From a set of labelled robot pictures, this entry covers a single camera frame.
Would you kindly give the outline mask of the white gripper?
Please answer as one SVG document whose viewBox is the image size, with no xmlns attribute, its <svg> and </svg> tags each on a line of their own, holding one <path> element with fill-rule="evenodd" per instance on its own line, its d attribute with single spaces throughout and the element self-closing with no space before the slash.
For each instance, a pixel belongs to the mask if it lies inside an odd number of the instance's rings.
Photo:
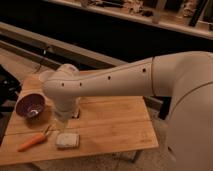
<svg viewBox="0 0 213 171">
<path fill-rule="evenodd" d="M 55 127 L 59 132 L 65 132 L 67 129 L 68 122 L 67 120 L 74 118 L 74 114 L 77 108 L 72 108 L 69 111 L 60 111 L 57 108 L 54 108 L 54 114 L 57 118 L 55 120 Z"/>
</svg>

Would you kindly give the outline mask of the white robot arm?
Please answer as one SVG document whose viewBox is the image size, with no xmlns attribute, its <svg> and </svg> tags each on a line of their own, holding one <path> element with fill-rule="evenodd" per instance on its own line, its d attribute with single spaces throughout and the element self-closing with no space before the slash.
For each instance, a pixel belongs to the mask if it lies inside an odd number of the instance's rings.
<svg viewBox="0 0 213 171">
<path fill-rule="evenodd" d="M 155 56 L 88 75 L 64 64 L 42 89 L 63 119 L 78 97 L 167 96 L 165 171 L 213 171 L 213 52 Z"/>
</svg>

